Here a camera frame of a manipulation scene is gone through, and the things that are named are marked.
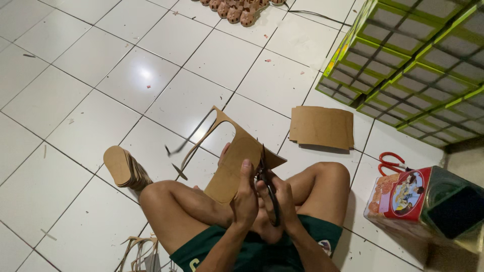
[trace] man's right hand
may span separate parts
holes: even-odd
[[[284,229],[287,229],[292,223],[298,221],[294,199],[292,198],[291,184],[287,181],[283,181],[270,170],[267,172],[267,179],[271,180],[274,184],[276,189],[275,196],[279,202],[281,224]],[[275,220],[274,206],[272,205],[272,200],[264,181],[258,181],[256,189],[262,200],[264,200],[264,205],[269,218]]]

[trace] cardboard sheet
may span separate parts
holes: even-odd
[[[318,106],[293,108],[289,140],[345,150],[353,148],[353,114]]]

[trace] scissors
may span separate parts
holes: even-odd
[[[401,163],[398,164],[398,163],[391,163],[391,162],[387,162],[387,161],[384,161],[383,160],[383,157],[384,156],[392,156],[394,158],[396,158],[397,160],[399,160]],[[397,169],[395,167],[398,167],[398,168],[402,168],[402,169],[405,169],[405,172],[408,172],[408,171],[412,171],[412,169],[410,169],[406,164],[405,164],[405,161],[402,159],[402,157],[400,157],[399,155],[393,153],[393,152],[383,152],[382,154],[380,154],[380,158],[379,158],[381,164],[378,165],[378,171],[380,171],[380,174],[382,174],[384,177],[387,175],[385,173],[383,173],[383,171],[381,170],[383,167],[384,168],[388,168],[390,170],[393,170],[397,173],[402,173],[404,172],[403,170],[400,170],[400,169]]]
[[[275,221],[271,220],[271,224],[274,227],[278,227],[281,222],[280,222],[280,216],[279,216],[279,201],[277,201],[277,198],[275,196],[275,187],[272,181],[267,180],[267,168],[266,168],[266,149],[264,147],[264,144],[262,144],[262,154],[260,156],[260,162],[259,162],[259,167],[257,170],[257,180],[262,180],[267,186],[267,191],[269,193],[269,197],[271,198],[272,205],[274,207],[274,214],[275,214]]]

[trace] red scissors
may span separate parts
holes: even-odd
[[[401,163],[398,164],[398,163],[391,163],[391,162],[384,161],[383,160],[384,156],[392,156],[392,157],[396,158],[397,160],[399,160]],[[381,164],[378,165],[378,171],[380,171],[380,174],[382,174],[384,177],[387,174],[383,173],[383,171],[381,170],[382,167],[388,168],[388,169],[393,170],[397,173],[402,173],[404,171],[397,169],[395,167],[405,169],[405,172],[412,171],[412,169],[408,168],[408,166],[405,164],[405,161],[402,159],[402,157],[400,157],[399,155],[397,155],[393,152],[383,152],[382,154],[380,154],[379,160],[380,160]]]

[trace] black cable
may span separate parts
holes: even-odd
[[[340,24],[342,24],[342,25],[344,25],[344,26],[349,26],[349,27],[351,27],[351,25],[349,25],[349,24],[342,23],[342,22],[340,22],[340,21],[337,21],[337,20],[331,19],[331,18],[329,18],[329,17],[326,17],[326,16],[324,16],[324,15],[321,15],[321,14],[319,14],[319,13],[315,13],[315,12],[312,12],[312,11],[307,11],[307,10],[289,10],[289,5],[288,5],[286,2],[284,2],[284,5],[286,5],[286,7],[287,7],[287,11],[288,11],[288,12],[293,12],[293,13],[296,13],[296,12],[304,12],[304,13],[309,13],[309,14],[313,14],[313,15],[316,15],[316,16],[319,16],[319,17],[323,17],[324,19],[328,19],[328,20],[331,20],[331,21],[336,22],[336,23],[340,23]]]

